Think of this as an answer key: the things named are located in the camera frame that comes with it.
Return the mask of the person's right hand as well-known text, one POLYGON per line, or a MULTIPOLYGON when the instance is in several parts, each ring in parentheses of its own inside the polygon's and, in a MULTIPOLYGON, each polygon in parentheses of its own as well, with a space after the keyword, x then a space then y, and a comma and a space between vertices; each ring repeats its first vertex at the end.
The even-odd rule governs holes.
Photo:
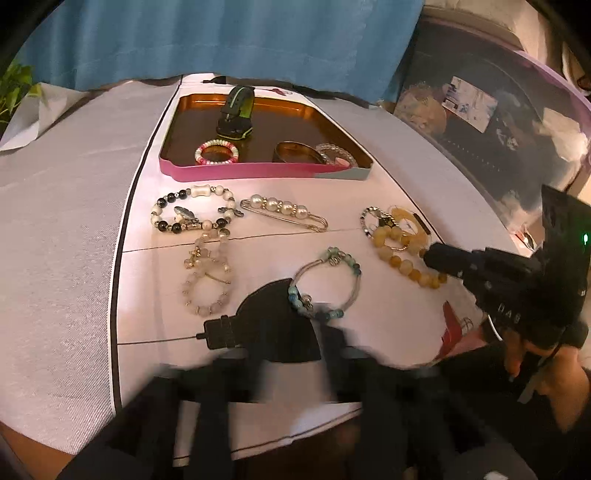
POLYGON ((548 359, 541 376, 534 383, 535 390, 549 399, 557 426, 562 432, 572 430, 582 416, 590 399, 590 380, 579 360, 579 350, 563 345, 553 358, 553 349, 544 350, 517 332, 507 329, 502 338, 506 346, 505 368, 516 377, 527 353, 548 359))

